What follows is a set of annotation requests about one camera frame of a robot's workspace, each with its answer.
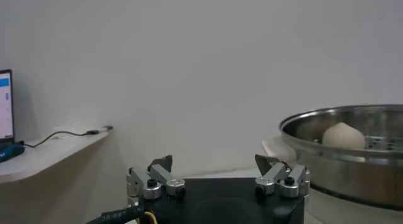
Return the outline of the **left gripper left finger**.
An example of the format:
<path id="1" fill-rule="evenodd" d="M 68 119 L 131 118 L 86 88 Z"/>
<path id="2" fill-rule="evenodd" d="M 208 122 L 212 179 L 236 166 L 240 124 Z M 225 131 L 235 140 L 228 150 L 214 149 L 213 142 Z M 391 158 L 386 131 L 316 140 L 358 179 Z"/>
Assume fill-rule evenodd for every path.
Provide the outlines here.
<path id="1" fill-rule="evenodd" d="M 183 198 L 186 195 L 186 183 L 182 178 L 171 174 L 173 156 L 154 159 L 145 169 L 131 167 L 126 175 L 127 197 L 129 200 L 156 200 L 163 191 L 168 196 Z"/>

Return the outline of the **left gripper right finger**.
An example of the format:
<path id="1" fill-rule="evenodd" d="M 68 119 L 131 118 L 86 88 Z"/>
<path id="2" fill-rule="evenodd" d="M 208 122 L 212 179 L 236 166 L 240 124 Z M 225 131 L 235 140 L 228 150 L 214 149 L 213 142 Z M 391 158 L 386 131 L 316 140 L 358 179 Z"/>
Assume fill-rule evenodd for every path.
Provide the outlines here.
<path id="1" fill-rule="evenodd" d="M 285 198 L 310 194 L 310 171 L 304 165 L 290 166 L 275 157 L 255 155 L 256 165 L 261 173 L 255 179 L 255 193 L 258 198 L 266 198 L 276 191 Z"/>

